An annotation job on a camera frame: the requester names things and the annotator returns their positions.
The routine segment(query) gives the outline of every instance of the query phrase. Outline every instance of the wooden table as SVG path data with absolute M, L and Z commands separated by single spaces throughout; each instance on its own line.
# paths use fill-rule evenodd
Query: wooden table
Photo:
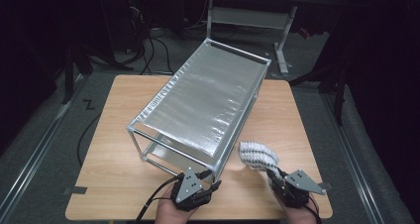
M 70 220 L 134 220 L 151 194 L 171 175 L 140 159 L 126 127 L 169 80 L 166 76 L 119 75 L 115 78 L 65 215 Z M 222 184 L 209 204 L 192 216 L 202 219 L 280 219 L 264 172 L 243 165 L 240 141 L 255 141 L 278 154 L 286 172 L 302 168 L 316 182 L 321 176 L 290 87 L 286 81 L 264 80 L 260 95 L 222 172 Z M 327 195 L 315 194 L 320 216 L 329 218 Z M 158 202 L 144 219 L 155 219 Z

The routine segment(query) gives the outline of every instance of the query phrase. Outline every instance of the metal bar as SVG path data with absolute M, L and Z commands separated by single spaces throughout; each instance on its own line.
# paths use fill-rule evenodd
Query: metal bar
M 155 143 L 157 143 L 157 144 L 159 144 L 159 145 L 161 145 L 161 146 L 163 146 L 163 147 L 167 148 L 168 150 L 171 150 L 171 151 L 173 151 L 173 152 L 175 152 L 175 153 L 177 153 L 177 154 L 179 154 L 179 155 L 182 155 L 183 157 L 185 157 L 185 158 L 187 158 L 187 159 L 190 159 L 190 160 L 192 160 L 192 161 L 196 162 L 196 163 L 197 163 L 197 164 L 199 164 L 199 165 L 202 165 L 202 166 L 204 166 L 204 167 L 206 167 L 206 168 L 211 169 L 211 168 L 209 167 L 209 165 L 207 165 L 207 164 L 205 164 L 205 163 L 201 162 L 200 160 L 197 160 L 197 159 L 195 159 L 194 157 L 192 157 L 192 156 L 190 156 L 190 155 L 188 155 L 188 154 L 186 154 L 186 153 L 184 153 L 184 152 L 181 152 L 181 151 L 179 151 L 179 150 L 177 150 L 177 149 L 175 149 L 175 148 L 173 148 L 173 147 L 169 146 L 168 144 L 165 144 L 165 143 L 163 143 L 162 141 L 157 140 L 157 139 L 155 139 L 155 138 L 154 138 L 154 137 L 152 137 L 152 136 L 149 136 L 148 134 L 146 134 L 146 133 L 144 133 L 144 132 L 142 132 L 142 131 L 139 131 L 139 130 L 135 129 L 135 130 L 134 130 L 134 132 L 135 132 L 136 134 L 138 134 L 138 135 L 140 135 L 140 136 L 142 136 L 142 137 L 146 138 L 146 139 L 149 139 L 150 141 L 153 141 L 153 142 L 155 142 Z
M 211 38 L 211 24 L 213 23 L 213 0 L 209 0 L 207 11 L 207 38 Z
M 213 23 L 277 30 L 284 29 L 286 22 L 290 21 L 288 20 L 288 14 L 285 13 L 274 13 L 264 10 L 248 10 L 223 6 L 214 7 L 212 16 Z
M 177 173 L 176 173 L 176 172 L 174 172 L 174 171 L 170 170 L 169 168 L 166 168 L 166 167 L 164 167 L 164 166 L 162 166 L 162 165 L 160 165 L 160 164 L 158 164 L 158 163 L 156 163 L 156 162 L 152 161 L 152 160 L 151 160 L 151 159 L 149 159 L 149 158 L 146 158 L 146 161 L 147 161 L 148 163 L 150 163 L 150 164 L 154 165 L 155 167 L 161 168 L 161 169 L 163 169 L 163 170 L 165 170 L 165 171 L 169 172 L 169 173 L 170 173 L 170 174 L 172 174 L 172 175 L 177 175 Z
M 296 10 L 297 10 L 297 6 L 293 6 L 290 9 L 290 12 L 289 12 L 288 17 L 286 19 L 286 22 L 284 23 L 284 29 L 283 29 L 283 33 L 281 35 L 280 42 L 278 42 L 278 44 L 275 47 L 276 51 L 283 50 L 284 44 L 285 44 L 286 39 L 287 39 L 287 35 L 290 31 L 291 24 L 293 23 L 294 15 L 296 14 Z
M 335 118 L 332 98 L 327 94 L 320 94 L 320 96 L 322 98 L 322 101 L 324 102 L 324 106 L 328 110 L 328 114 L 330 115 L 336 132 L 341 140 L 340 148 L 345 157 L 345 161 L 349 166 L 349 171 L 352 175 L 353 181 L 355 182 L 362 203 L 365 206 L 365 210 L 367 211 L 367 216 L 370 220 L 370 223 L 384 223 L 379 208 L 377 207 L 374 197 L 371 193 L 370 186 L 368 185 L 368 182 L 366 181 L 364 174 L 359 166 L 358 160 L 355 154 L 353 153 L 353 149 L 346 136 L 346 132 L 344 131 L 342 126 L 339 126 Z
M 210 39 L 206 39 L 204 42 L 209 43 L 211 46 L 213 46 L 217 49 L 220 49 L 220 50 L 223 50 L 225 52 L 234 54 L 236 56 L 241 56 L 241 57 L 247 58 L 247 59 L 252 60 L 254 62 L 257 62 L 257 63 L 266 64 L 266 65 L 269 65 L 271 63 L 271 60 L 268 59 L 268 58 L 257 56 L 257 55 L 254 55 L 254 54 L 251 54 L 251 53 L 233 48 L 231 46 L 218 43 L 218 42 L 210 40 Z

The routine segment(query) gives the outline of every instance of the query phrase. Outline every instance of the black cable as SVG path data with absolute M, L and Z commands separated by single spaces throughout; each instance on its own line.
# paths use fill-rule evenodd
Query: black cable
M 186 29 L 193 29 L 193 28 L 196 28 L 196 27 L 201 27 L 201 26 L 203 26 L 203 25 L 206 25 L 206 24 L 207 24 L 207 23 L 203 23 L 203 24 L 199 25 L 199 24 L 201 23 L 201 21 L 203 20 L 204 15 L 205 15 L 205 13 L 206 13 L 206 9 L 207 9 L 207 3 L 208 3 L 208 1 L 209 1 L 209 0 L 206 0 L 206 1 L 204 2 L 203 11 L 201 12 L 200 18 L 197 20 L 197 22 L 196 22 L 195 24 L 193 24 L 192 26 L 189 26 L 189 27 L 184 28 L 184 30 L 186 30 Z
M 152 75 L 152 71 L 149 68 L 149 64 L 151 63 L 152 59 L 155 56 L 155 46 L 154 46 L 154 42 L 152 42 L 152 39 L 149 38 L 149 42 L 151 42 L 151 46 L 152 46 L 152 55 L 151 58 L 149 58 L 149 60 L 146 62 L 146 66 L 145 68 L 143 68 L 142 72 L 140 72 L 140 75 L 143 75 L 143 73 L 145 72 L 146 68 L 149 70 L 149 75 Z
M 163 45 L 164 49 L 166 50 L 166 63 L 167 63 L 167 68 L 169 69 L 169 71 L 173 75 L 173 70 L 170 68 L 170 65 L 169 65 L 169 50 L 167 49 L 167 46 L 164 44 L 164 42 L 162 42 L 159 39 L 152 38 L 152 40 L 155 40 L 155 41 L 157 41 L 157 42 L 159 42 L 159 43 L 161 43 Z
M 322 224 L 322 220 L 321 217 L 319 217 L 319 209 L 318 206 L 316 204 L 316 202 L 314 201 L 314 199 L 312 199 L 311 197 L 309 197 L 311 199 L 311 201 L 314 203 L 315 208 L 316 208 L 316 212 L 314 210 L 312 210 L 312 208 L 310 208 L 308 205 L 303 205 L 303 207 L 305 209 L 307 209 L 310 213 L 312 213 L 312 215 L 314 215 L 315 219 L 316 219 L 316 223 L 317 224 Z
M 217 39 L 230 39 L 238 33 L 238 27 L 236 27 L 235 25 L 223 25 L 223 26 L 219 25 L 219 27 L 214 27 L 214 28 L 219 30 L 219 32 L 217 32 L 217 33 L 226 33 L 227 31 L 230 30 L 230 28 L 233 31 L 231 33 L 231 35 L 228 35 L 226 37 L 219 37 L 215 34 L 216 32 L 212 32 L 212 36 L 217 38 Z
M 83 133 L 81 134 L 78 144 L 77 144 L 77 160 L 80 164 L 80 166 L 83 165 L 83 162 L 81 161 L 81 157 L 80 157 L 80 144 L 81 144 L 81 140 L 83 139 L 84 135 L 86 135 L 87 130 L 89 130 L 89 128 L 92 126 L 92 124 L 101 116 L 102 112 L 100 112 L 98 115 L 96 115 L 96 117 L 89 123 L 89 125 L 87 125 L 87 127 L 84 129 Z
M 193 35 L 193 36 L 201 36 L 201 35 L 206 33 L 206 28 L 204 28 L 204 30 L 202 30 L 199 33 L 191 33 L 191 31 L 197 31 L 198 29 L 201 29 L 203 26 L 205 26 L 205 25 L 202 25 L 202 26 L 196 27 L 196 28 L 191 28 L 191 29 L 184 29 L 183 32 L 186 33 L 186 34 L 189 34 L 189 35 Z
M 158 36 L 153 36 L 153 37 L 151 37 L 151 38 L 153 38 L 153 39 L 156 39 L 156 38 L 161 38 L 161 37 L 163 37 L 163 36 L 165 36 L 165 35 L 167 34 L 167 29 L 165 29 L 165 28 L 161 28 L 160 30 L 164 30 L 164 32 L 163 32 L 162 34 L 158 35 Z
M 136 61 L 137 59 L 141 58 L 144 55 L 145 55 L 145 48 L 144 48 L 143 44 L 141 44 L 140 47 L 139 47 L 139 50 L 136 52 L 136 54 L 133 57 L 128 58 L 128 59 L 126 59 L 124 61 L 121 61 L 121 62 L 115 60 L 115 63 L 118 64 L 118 65 L 126 65 L 126 64 L 129 64 L 131 62 Z M 107 63 L 107 62 L 98 61 L 98 60 L 96 60 L 92 57 L 89 57 L 89 59 L 92 63 L 95 63 L 95 64 L 100 65 L 100 66 L 115 65 L 115 64 L 110 64 L 110 63 Z
M 136 221 L 134 222 L 134 224 L 139 224 L 139 223 L 140 223 L 140 221 L 142 220 L 142 218 L 143 218 L 143 216 L 145 215 L 146 211 L 148 210 L 149 205 L 151 205 L 151 203 L 152 203 L 152 202 L 154 201 L 154 199 L 155 199 L 155 196 L 158 194 L 158 192 L 159 192 L 162 188 L 164 188 L 166 185 L 170 184 L 170 183 L 171 183 L 171 182 L 173 182 L 173 181 L 176 181 L 176 180 L 180 180 L 180 179 L 182 179 L 183 177 L 184 177 L 184 173 L 182 172 L 182 173 L 180 173 L 179 175 L 174 176 L 174 177 L 170 178 L 169 180 L 167 180 L 166 182 L 164 182 L 163 184 L 161 184 L 161 185 L 157 188 L 157 190 L 156 190 L 156 191 L 152 194 L 152 196 L 149 198 L 149 200 L 145 203 L 145 206 L 143 206 L 142 211 L 140 211 L 139 216 L 136 218 Z
M 312 203 L 315 205 L 315 208 L 316 208 L 316 213 L 318 213 L 318 214 L 319 214 L 319 207 L 318 207 L 318 204 L 315 202 L 315 200 L 314 200 L 311 196 L 309 196 L 309 199 L 311 199 Z

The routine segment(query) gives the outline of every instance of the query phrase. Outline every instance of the translucent box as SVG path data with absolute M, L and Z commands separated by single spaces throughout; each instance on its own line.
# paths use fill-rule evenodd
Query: translucent box
M 217 181 L 257 99 L 270 59 L 206 39 L 127 127 L 141 158 Z M 153 136 L 136 128 L 141 123 Z M 142 149 L 137 135 L 150 140 Z

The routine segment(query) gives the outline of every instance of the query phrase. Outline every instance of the metal stand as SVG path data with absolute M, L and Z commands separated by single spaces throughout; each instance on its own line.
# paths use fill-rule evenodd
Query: metal stand
M 84 54 L 79 46 L 69 45 L 65 53 L 65 95 L 62 104 L 66 104 L 74 93 L 74 65 L 85 76 L 90 75 L 93 71 L 87 54 Z
M 213 0 L 209 0 L 207 14 L 207 38 L 211 38 L 213 23 L 251 26 L 282 30 L 278 43 L 274 44 L 277 63 L 282 75 L 288 75 L 287 63 L 284 59 L 283 47 L 293 23 L 297 6 L 293 6 L 288 14 L 269 13 L 262 11 L 213 7 Z

